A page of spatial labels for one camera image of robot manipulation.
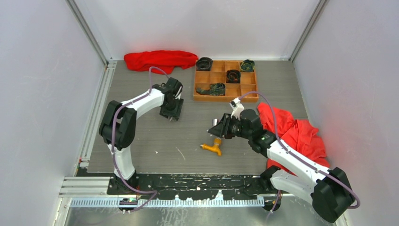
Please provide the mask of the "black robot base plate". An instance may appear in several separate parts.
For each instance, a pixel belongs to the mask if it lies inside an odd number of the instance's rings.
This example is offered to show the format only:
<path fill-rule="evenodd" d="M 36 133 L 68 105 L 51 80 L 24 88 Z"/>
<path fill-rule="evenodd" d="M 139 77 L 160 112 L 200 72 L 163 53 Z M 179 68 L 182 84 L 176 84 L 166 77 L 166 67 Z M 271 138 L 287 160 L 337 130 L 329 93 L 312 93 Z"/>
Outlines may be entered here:
<path fill-rule="evenodd" d="M 263 182 L 259 175 L 245 174 L 135 174 L 129 179 L 141 190 L 144 199 L 156 190 L 159 200 L 213 200 L 221 193 L 224 200 L 252 200 L 259 195 L 275 197 L 277 190 Z"/>

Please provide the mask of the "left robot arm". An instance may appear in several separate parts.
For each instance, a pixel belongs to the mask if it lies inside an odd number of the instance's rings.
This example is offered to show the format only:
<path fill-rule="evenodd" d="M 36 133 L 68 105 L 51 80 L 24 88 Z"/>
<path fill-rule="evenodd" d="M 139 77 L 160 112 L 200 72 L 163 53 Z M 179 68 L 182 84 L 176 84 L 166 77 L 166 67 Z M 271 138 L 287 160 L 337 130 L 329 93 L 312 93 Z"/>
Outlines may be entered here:
<path fill-rule="evenodd" d="M 143 94 L 123 102 L 111 101 L 99 126 L 99 135 L 109 147 L 119 189 L 132 194 L 137 188 L 136 169 L 131 157 L 131 144 L 136 134 L 136 121 L 154 108 L 170 120 L 179 120 L 184 100 L 182 83 L 170 77 L 166 83 L 152 85 Z"/>

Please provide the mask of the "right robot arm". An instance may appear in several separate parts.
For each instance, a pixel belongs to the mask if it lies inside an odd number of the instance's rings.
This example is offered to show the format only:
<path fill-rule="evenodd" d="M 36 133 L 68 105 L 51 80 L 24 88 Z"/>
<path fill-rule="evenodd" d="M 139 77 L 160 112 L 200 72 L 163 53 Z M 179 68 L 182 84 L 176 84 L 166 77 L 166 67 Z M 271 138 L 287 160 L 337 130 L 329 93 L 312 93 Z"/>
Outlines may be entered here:
<path fill-rule="evenodd" d="M 334 223 L 357 202 L 346 173 L 336 167 L 322 166 L 289 146 L 275 133 L 263 128 L 260 117 L 252 109 L 238 116 L 225 113 L 207 132 L 225 139 L 246 139 L 256 153 L 273 160 L 261 174 L 261 187 L 266 193 L 285 191 L 310 203 L 325 221 Z"/>

